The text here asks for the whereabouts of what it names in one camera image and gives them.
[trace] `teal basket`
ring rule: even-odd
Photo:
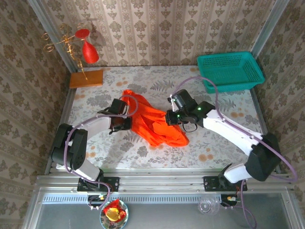
[[[202,77],[217,86],[218,92],[250,90],[265,81],[263,73],[250,52],[211,54],[197,58]],[[203,81],[207,93],[215,93],[214,87]]]

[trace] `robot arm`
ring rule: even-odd
[[[105,110],[99,111],[99,114],[104,115],[121,115],[127,112],[127,103],[114,99],[111,106]],[[101,179],[102,171],[86,159],[87,140],[95,136],[101,131],[110,129],[109,134],[120,130],[129,130],[132,126],[132,118],[123,117],[101,117],[94,119],[91,122],[83,125],[81,129],[73,132],[69,141],[67,164],[77,174],[89,180],[96,181]],[[61,124],[57,130],[52,149],[52,161],[63,165],[64,147],[67,136],[73,129],[72,125]]]
[[[245,164],[229,165],[223,170],[219,175],[220,179],[225,179],[223,183],[235,184],[248,178],[265,181],[280,163],[281,160],[258,141],[224,122],[210,103],[203,101],[197,104],[184,89],[171,95],[169,101],[172,103],[173,109],[168,110],[166,114],[168,125],[189,122],[212,130],[238,146],[248,156],[248,161]],[[256,136],[279,152],[277,139],[273,134],[262,135],[239,125],[225,115],[223,116],[226,120]]]

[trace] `orange fabric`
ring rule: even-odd
[[[169,146],[186,146],[189,143],[185,133],[178,125],[168,126],[165,121],[166,112],[153,108],[141,95],[131,90],[125,90],[123,95],[132,95],[138,100],[138,111],[132,116],[132,131],[146,139],[151,146],[166,143]],[[130,97],[122,100],[130,106],[129,113],[136,108],[135,101]]]

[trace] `wooden block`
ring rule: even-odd
[[[72,73],[70,88],[101,86],[103,84],[103,70],[85,72],[87,80],[82,72]]]

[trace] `table surface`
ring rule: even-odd
[[[200,76],[197,66],[112,67],[104,69],[103,85],[78,88],[73,101],[69,124],[76,125],[110,106],[125,89],[143,95],[160,110],[171,108],[167,97],[183,80]],[[214,104],[215,94],[208,94],[199,80],[182,87],[199,103]],[[250,91],[221,93],[222,113],[254,131],[261,132]],[[101,132],[88,140],[87,159],[101,168],[223,168],[229,163],[245,162],[247,156],[222,136],[204,128],[187,133],[188,146],[151,147],[132,131],[109,135]]]

